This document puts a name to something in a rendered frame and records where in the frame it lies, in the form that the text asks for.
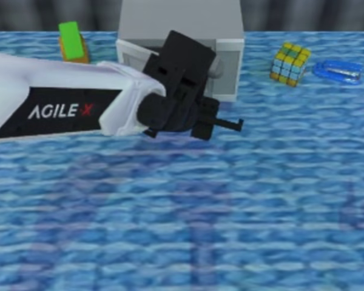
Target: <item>white box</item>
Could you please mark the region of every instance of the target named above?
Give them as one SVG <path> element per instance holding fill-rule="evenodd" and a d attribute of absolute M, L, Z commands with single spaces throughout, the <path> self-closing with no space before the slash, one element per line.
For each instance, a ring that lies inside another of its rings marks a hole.
<path fill-rule="evenodd" d="M 216 52 L 224 72 L 208 80 L 206 96 L 236 101 L 244 51 L 240 0 L 123 0 L 116 41 L 119 62 L 142 71 L 170 30 Z"/>

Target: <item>gray background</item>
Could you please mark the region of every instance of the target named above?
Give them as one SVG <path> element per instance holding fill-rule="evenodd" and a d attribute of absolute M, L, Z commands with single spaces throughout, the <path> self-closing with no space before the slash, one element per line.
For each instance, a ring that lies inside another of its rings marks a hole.
<path fill-rule="evenodd" d="M 0 0 L 0 30 L 50 31 L 75 20 L 84 31 L 115 31 L 120 7 L 121 0 Z M 364 0 L 241 0 L 241 7 L 245 30 L 364 30 Z"/>

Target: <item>brown object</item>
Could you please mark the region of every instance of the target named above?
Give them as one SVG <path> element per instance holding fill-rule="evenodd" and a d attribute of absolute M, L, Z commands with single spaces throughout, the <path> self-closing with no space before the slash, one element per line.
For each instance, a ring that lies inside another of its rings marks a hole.
<path fill-rule="evenodd" d="M 82 64 L 89 64 L 90 63 L 90 61 L 89 61 L 89 53 L 87 51 L 85 39 L 83 38 L 82 35 L 81 35 L 81 44 L 83 45 L 84 56 L 81 57 L 81 58 L 67 59 L 61 37 L 59 37 L 58 41 L 59 41 L 59 47 L 61 48 L 61 54 L 62 54 L 63 60 L 65 62 L 79 62 L 79 63 L 82 63 Z"/>

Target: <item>blue scissors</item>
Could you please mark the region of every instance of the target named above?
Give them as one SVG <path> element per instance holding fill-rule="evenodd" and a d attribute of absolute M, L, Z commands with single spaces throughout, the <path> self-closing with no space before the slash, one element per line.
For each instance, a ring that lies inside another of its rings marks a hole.
<path fill-rule="evenodd" d="M 313 74 L 344 84 L 359 85 L 362 65 L 353 62 L 330 61 L 318 62 L 313 66 Z"/>

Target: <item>blue tablecloth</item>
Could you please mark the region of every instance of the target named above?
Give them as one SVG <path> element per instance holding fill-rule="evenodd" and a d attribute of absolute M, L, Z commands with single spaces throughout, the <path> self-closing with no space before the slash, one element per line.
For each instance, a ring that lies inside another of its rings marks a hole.
<path fill-rule="evenodd" d="M 0 33 L 0 52 L 61 59 L 57 37 Z M 116 60 L 115 33 L 84 37 Z M 364 65 L 364 33 L 247 33 L 220 114 L 241 133 L 0 143 L 0 291 L 364 291 L 364 72 L 274 82 L 284 41 Z"/>

